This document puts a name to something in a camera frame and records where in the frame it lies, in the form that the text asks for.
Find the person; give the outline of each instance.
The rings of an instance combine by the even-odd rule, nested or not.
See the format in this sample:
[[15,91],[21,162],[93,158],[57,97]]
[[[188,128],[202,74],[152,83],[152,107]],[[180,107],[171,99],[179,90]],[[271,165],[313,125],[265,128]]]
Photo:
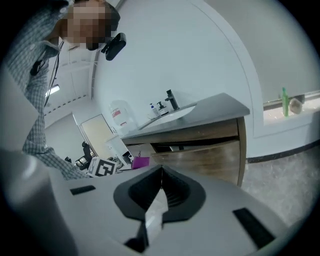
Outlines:
[[82,142],[82,147],[83,147],[84,158],[88,162],[88,166],[89,166],[92,160],[92,156],[90,153],[90,146],[84,141]]
[[65,180],[88,176],[58,157],[52,147],[46,147],[44,108],[49,58],[60,52],[59,38],[74,47],[98,49],[117,30],[119,20],[119,13],[105,0],[48,0],[23,26],[2,62],[39,113],[23,152],[60,170]]

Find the red label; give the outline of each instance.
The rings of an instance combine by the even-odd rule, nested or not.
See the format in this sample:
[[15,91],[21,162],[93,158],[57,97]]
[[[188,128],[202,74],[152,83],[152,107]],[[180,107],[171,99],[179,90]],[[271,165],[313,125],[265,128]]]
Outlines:
[[117,110],[112,114],[112,117],[115,118],[117,115],[120,115],[120,114],[121,114],[120,110]]

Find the soap dispenser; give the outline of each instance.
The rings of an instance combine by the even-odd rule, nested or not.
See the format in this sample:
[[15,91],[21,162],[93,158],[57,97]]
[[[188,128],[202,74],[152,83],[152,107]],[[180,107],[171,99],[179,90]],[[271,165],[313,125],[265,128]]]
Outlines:
[[159,114],[161,116],[169,113],[168,108],[164,106],[161,101],[159,101],[157,104],[159,104]]
[[152,103],[150,103],[149,105],[151,105],[151,111],[153,112],[154,118],[159,117],[160,114],[159,114],[157,108],[155,108],[155,107],[152,105]]

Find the baseboard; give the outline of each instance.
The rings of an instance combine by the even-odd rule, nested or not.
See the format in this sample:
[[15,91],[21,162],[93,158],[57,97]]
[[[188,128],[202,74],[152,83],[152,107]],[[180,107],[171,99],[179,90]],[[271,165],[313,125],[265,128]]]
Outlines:
[[260,162],[266,162],[270,160],[276,160],[280,158],[285,158],[289,157],[298,153],[301,153],[303,151],[309,150],[315,146],[320,145],[320,139],[316,140],[315,142],[312,142],[310,144],[297,147],[288,151],[280,152],[280,153],[275,153],[275,154],[269,154],[269,155],[264,155],[264,156],[258,156],[258,157],[251,157],[247,158],[246,161],[248,164],[253,164],[253,163],[260,163]]

